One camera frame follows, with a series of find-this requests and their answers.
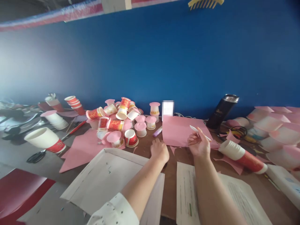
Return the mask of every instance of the floor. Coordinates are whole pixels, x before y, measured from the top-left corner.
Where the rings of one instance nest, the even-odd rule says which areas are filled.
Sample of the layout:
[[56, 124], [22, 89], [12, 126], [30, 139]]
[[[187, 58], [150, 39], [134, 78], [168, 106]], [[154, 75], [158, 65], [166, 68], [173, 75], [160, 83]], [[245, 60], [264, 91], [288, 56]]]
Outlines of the floor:
[[[56, 133], [62, 138], [65, 133]], [[71, 136], [64, 143], [71, 146], [75, 136]], [[82, 165], [70, 171], [59, 173], [63, 160], [54, 153], [47, 152], [41, 162], [36, 164], [26, 163], [26, 160], [33, 154], [41, 151], [23, 140], [5, 141], [0, 139], [0, 178], [5, 176], [14, 168], [19, 168], [39, 176], [55, 180], [57, 183], [51, 188], [50, 192], [41, 201], [25, 214], [21, 220], [28, 225], [38, 224], [63, 224], [63, 225], [85, 225], [89, 215], [84, 216], [83, 211], [77, 206], [67, 203], [59, 196], [72, 183], [76, 176], [85, 167]], [[160, 225], [175, 225], [174, 220], [161, 217]]]

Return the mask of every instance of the black thermos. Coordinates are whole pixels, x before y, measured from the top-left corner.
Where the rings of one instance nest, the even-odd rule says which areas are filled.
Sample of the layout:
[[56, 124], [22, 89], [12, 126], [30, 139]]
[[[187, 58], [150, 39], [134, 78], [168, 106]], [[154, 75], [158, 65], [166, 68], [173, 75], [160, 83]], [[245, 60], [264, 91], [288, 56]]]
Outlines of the black thermos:
[[208, 119], [206, 126], [216, 130], [219, 128], [224, 118], [230, 112], [232, 107], [238, 102], [238, 96], [226, 94], [217, 105], [215, 111]]

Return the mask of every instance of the hand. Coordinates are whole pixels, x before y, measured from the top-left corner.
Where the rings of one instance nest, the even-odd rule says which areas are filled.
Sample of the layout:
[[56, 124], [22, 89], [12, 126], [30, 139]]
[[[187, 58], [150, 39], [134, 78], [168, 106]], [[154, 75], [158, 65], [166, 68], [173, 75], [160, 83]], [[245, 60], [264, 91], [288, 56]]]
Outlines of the hand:
[[206, 138], [202, 130], [197, 127], [197, 130], [199, 131], [199, 136], [197, 132], [193, 132], [187, 139], [187, 144], [193, 154], [194, 157], [201, 157], [205, 159], [210, 159], [210, 143], [209, 140]]
[[164, 164], [169, 161], [169, 151], [166, 144], [163, 141], [160, 141], [158, 138], [152, 141], [150, 147], [151, 158], [156, 158], [161, 160]]

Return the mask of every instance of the purple glue stick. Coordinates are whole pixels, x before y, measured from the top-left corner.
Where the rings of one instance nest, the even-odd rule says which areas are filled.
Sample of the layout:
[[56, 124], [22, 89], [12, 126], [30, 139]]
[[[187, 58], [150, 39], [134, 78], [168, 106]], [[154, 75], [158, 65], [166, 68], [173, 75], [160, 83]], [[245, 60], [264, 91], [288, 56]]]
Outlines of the purple glue stick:
[[163, 130], [163, 126], [158, 128], [157, 131], [154, 132], [153, 137], [157, 137], [161, 133], [162, 130]]

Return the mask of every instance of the black scissors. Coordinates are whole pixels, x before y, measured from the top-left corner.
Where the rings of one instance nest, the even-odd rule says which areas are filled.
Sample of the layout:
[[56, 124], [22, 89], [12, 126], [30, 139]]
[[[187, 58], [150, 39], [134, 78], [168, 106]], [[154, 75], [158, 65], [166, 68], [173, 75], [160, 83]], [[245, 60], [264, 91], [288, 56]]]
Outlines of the black scissors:
[[46, 155], [46, 150], [42, 150], [38, 153], [33, 154], [32, 156], [29, 157], [29, 159], [27, 159], [27, 163], [38, 163], [39, 161], [42, 160], [42, 158], [44, 158]]

